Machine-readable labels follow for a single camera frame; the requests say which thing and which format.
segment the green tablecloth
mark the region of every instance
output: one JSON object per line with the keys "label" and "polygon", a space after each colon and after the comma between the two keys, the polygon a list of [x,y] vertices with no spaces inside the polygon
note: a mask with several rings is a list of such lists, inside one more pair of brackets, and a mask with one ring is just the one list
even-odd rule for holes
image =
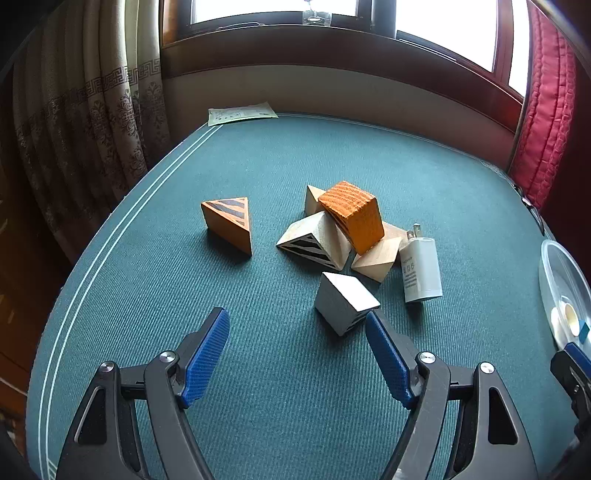
{"label": "green tablecloth", "polygon": [[[363,325],[338,338],[314,311],[322,267],[275,247],[303,215],[306,184],[343,179],[376,195],[385,221],[420,222],[436,239],[442,298],[406,306],[399,267],[382,284],[360,276],[394,328],[450,364],[495,364],[547,472],[573,436],[574,415],[549,370],[543,237],[517,194],[494,168],[439,144],[301,115],[201,127],[106,221],[37,352],[27,405],[33,468],[51,477],[103,360],[147,362],[223,306],[229,342],[187,412],[216,479],[379,478],[407,411],[390,397]],[[249,199],[250,260],[207,233],[200,208],[238,196]],[[151,474],[164,478],[145,403],[138,408]],[[450,418],[432,478],[442,476],[453,429]]]}

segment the white charger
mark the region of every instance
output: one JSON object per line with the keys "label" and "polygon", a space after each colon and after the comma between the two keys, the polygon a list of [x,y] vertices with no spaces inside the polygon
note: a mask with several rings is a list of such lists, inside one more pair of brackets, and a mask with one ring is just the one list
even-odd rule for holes
{"label": "white charger", "polygon": [[435,240],[425,238],[415,223],[407,232],[408,243],[400,249],[404,301],[424,301],[441,297],[441,274]]}

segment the beige curtain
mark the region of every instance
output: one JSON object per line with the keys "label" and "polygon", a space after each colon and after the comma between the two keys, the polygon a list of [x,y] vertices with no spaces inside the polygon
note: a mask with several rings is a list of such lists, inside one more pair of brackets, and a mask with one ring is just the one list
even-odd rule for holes
{"label": "beige curtain", "polygon": [[72,262],[170,149],[158,38],[158,0],[67,0],[15,64],[24,170]]}

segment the silver bolt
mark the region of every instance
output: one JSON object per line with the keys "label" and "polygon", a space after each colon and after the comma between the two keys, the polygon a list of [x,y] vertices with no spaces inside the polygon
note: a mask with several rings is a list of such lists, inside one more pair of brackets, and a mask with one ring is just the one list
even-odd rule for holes
{"label": "silver bolt", "polygon": [[422,352],[418,357],[424,364],[432,364],[436,360],[435,355],[433,355],[431,352]]}
{"label": "silver bolt", "polygon": [[489,362],[482,362],[480,364],[480,370],[486,374],[491,374],[495,371],[495,367],[493,367]]}
{"label": "silver bolt", "polygon": [[114,368],[115,368],[115,364],[113,362],[111,362],[111,361],[102,362],[99,367],[99,371],[103,372],[104,374],[107,374],[111,370],[113,370]]}
{"label": "silver bolt", "polygon": [[174,352],[170,352],[170,351],[162,352],[160,354],[160,361],[164,364],[169,364],[170,362],[172,362],[174,360],[175,356],[176,355]]}

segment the red quilted fabric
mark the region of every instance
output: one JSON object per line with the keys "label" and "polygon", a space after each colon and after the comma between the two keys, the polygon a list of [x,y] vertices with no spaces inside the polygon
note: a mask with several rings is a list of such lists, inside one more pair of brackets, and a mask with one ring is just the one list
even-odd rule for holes
{"label": "red quilted fabric", "polygon": [[509,172],[537,208],[548,197],[573,118],[575,60],[567,41],[532,3],[530,101]]}

